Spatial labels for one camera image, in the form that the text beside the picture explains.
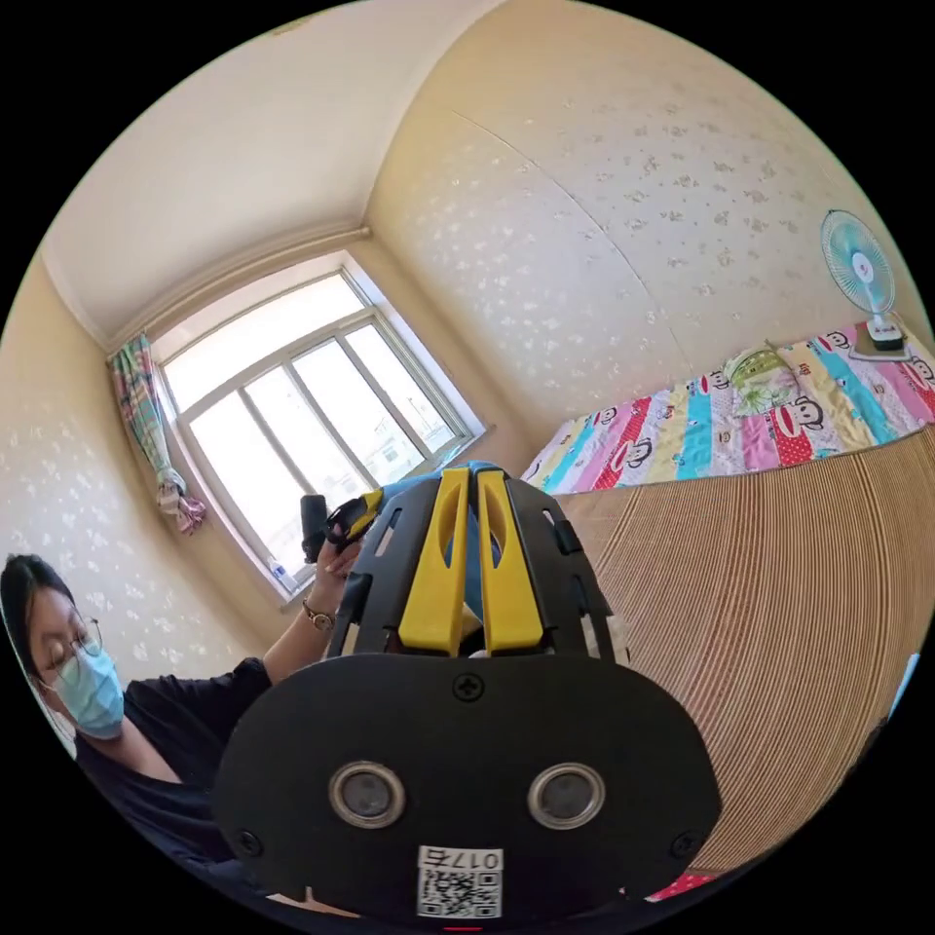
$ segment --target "bottle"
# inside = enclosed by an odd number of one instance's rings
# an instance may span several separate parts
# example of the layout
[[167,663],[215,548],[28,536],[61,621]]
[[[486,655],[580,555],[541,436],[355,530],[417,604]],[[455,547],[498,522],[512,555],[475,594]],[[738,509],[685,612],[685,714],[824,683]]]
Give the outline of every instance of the bottle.
[[288,591],[289,594],[295,593],[299,585],[296,579],[271,555],[267,560],[270,571],[274,578]]

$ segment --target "window pane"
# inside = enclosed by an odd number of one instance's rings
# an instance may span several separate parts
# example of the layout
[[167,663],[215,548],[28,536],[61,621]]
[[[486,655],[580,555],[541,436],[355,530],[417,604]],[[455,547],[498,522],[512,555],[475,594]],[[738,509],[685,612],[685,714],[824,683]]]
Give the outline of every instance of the window pane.
[[329,341],[295,369],[322,412],[381,486],[403,478],[423,457],[367,386],[341,346]]
[[[286,570],[305,564],[299,501],[305,491],[266,440],[236,393],[192,423],[192,432],[228,495]],[[259,556],[264,562],[267,556]]]
[[335,275],[235,318],[166,365],[176,404],[184,412],[251,363],[362,308],[354,291]]
[[431,452],[436,452],[455,437],[441,414],[372,324],[349,334],[348,344],[354,348],[402,418],[416,430]]
[[328,509],[369,490],[284,370],[260,377],[246,391],[288,456],[316,491],[324,494]]

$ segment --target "hand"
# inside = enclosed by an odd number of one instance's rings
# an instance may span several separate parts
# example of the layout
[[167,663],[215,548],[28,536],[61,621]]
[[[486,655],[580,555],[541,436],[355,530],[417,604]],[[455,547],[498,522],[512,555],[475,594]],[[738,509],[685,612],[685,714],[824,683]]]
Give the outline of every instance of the hand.
[[348,913],[343,909],[338,909],[335,906],[328,906],[325,903],[320,903],[312,894],[312,889],[310,887],[306,887],[304,903],[297,903],[294,899],[289,899],[287,896],[280,896],[278,893],[274,893],[271,896],[267,896],[266,898],[272,899],[276,903],[284,903],[286,906],[294,906],[296,909],[311,910],[313,913],[328,913],[332,916],[360,918],[357,913]]
[[[336,526],[335,532],[340,533],[341,528]],[[336,614],[344,594],[344,586],[354,562],[360,555],[363,539],[349,545],[341,554],[337,547],[325,540],[318,553],[318,562],[315,567],[315,584],[306,598],[309,607],[321,614]]]

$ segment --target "window frame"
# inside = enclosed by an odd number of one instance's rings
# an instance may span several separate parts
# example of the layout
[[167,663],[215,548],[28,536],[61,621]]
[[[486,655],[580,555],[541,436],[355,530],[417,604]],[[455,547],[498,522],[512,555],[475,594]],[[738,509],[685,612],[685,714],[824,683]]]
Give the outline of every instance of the window frame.
[[[204,338],[206,338],[208,335],[225,327],[231,321],[234,321],[241,316],[249,315],[251,312],[255,311],[261,306],[267,305],[268,303],[273,302],[290,292],[305,288],[306,286],[312,285],[317,281],[329,279],[335,275],[341,276],[346,285],[356,295],[362,306],[358,312],[351,313],[350,315],[339,318],[336,321],[333,321],[323,327],[316,328],[301,338],[298,338],[295,341],[285,345],[283,348],[280,348],[279,350],[254,361],[248,367],[245,367],[239,373],[224,381],[222,384],[220,384],[220,386],[216,387],[209,393],[206,393],[205,396],[190,405],[187,409],[181,409],[178,406],[171,389],[171,384],[165,372],[165,367],[168,366],[173,360],[184,354],[194,345],[203,341]],[[370,373],[366,365],[355,352],[354,348],[350,345],[348,336],[353,334],[355,331],[358,331],[367,326],[374,327],[380,337],[386,342],[391,353],[409,374],[416,386],[425,394],[426,399],[428,399],[429,402],[435,407],[438,414],[448,426],[449,430],[453,433],[453,437],[441,448],[439,448],[438,451],[432,453],[429,450],[428,446],[425,444],[425,442],[423,442],[422,438],[418,435],[416,430],[410,425],[408,420],[405,419],[402,413],[399,412],[397,407],[393,404],[393,401],[383,391],[376,378],[372,373]],[[228,493],[227,488],[221,482],[220,478],[214,470],[210,458],[202,449],[198,438],[195,436],[195,433],[192,430],[192,423],[213,405],[226,398],[230,393],[237,393],[243,402],[247,413],[253,418],[257,427],[272,447],[274,453],[277,455],[277,457],[280,458],[283,466],[293,477],[298,486],[303,490],[304,493],[315,493],[316,491],[311,481],[305,477],[301,469],[289,456],[288,452],[285,451],[282,444],[267,425],[266,420],[257,410],[255,403],[253,403],[253,400],[249,396],[249,393],[246,391],[246,388],[252,382],[260,379],[272,370],[276,370],[281,367],[292,381],[296,390],[299,392],[306,404],[310,407],[316,418],[318,418],[324,431],[332,438],[338,449],[352,464],[364,482],[366,484],[372,485],[373,487],[381,486],[377,482],[376,478],[374,478],[373,475],[367,470],[366,466],[362,463],[351,446],[346,441],[344,441],[340,432],[338,432],[331,424],[330,420],[315,401],[311,391],[302,382],[301,378],[295,370],[295,360],[332,342],[337,343],[339,347],[342,348],[357,372],[360,373],[363,380],[370,387],[371,391],[374,392],[377,398],[381,401],[390,416],[397,421],[403,433],[415,446],[416,450],[419,451],[423,456],[423,460],[417,466],[408,471],[404,477],[408,478],[418,476],[420,474],[429,473],[442,467],[444,464],[456,457],[464,448],[470,445],[472,441],[478,437],[477,432],[472,430],[472,427],[468,424],[468,421],[463,418],[463,416],[457,410],[456,406],[452,403],[451,400],[447,398],[443,390],[435,385],[434,381],[426,372],[426,367],[412,353],[406,342],[393,328],[387,316],[377,305],[377,303],[372,301],[371,297],[367,294],[367,291],[361,288],[361,286],[355,281],[354,276],[343,262],[329,269],[327,272],[322,273],[321,275],[302,279],[300,282],[291,285],[289,288],[272,292],[268,297],[251,303],[242,310],[239,310],[225,317],[223,320],[220,320],[212,327],[206,329],[203,333],[199,333],[193,336],[191,340],[176,348],[174,351],[172,351],[171,354],[166,355],[164,358],[161,358],[157,361],[154,361],[156,363],[155,369],[157,375],[158,395],[164,410],[166,410],[168,421],[170,422],[173,430],[177,432],[178,438],[184,446],[185,454],[187,458],[190,459],[192,467],[201,476],[207,491],[215,500],[216,506],[224,513],[224,518],[227,520],[227,523],[241,539],[239,545],[241,548],[249,549],[249,551],[252,552],[252,556],[247,557],[252,557],[259,565],[259,567],[263,568],[264,570],[269,570],[267,557],[270,554],[270,549],[267,545],[264,544],[262,538],[247,521],[237,502]],[[298,504],[296,504],[296,513],[298,513]],[[304,591],[314,581],[313,566],[302,566],[299,573],[295,575],[294,578],[296,581],[296,589],[293,591],[288,591],[282,582],[277,582],[277,584],[280,586],[280,590],[286,594],[287,602],[290,602],[296,598],[299,593]]]

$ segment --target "face mask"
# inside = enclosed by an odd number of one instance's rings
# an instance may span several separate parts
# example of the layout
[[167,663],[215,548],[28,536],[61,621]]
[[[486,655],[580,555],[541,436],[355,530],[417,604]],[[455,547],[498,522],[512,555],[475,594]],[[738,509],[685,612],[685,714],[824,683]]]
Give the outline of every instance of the face mask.
[[120,734],[124,690],[104,650],[89,655],[79,649],[64,663],[52,689],[81,733],[97,740],[112,740]]

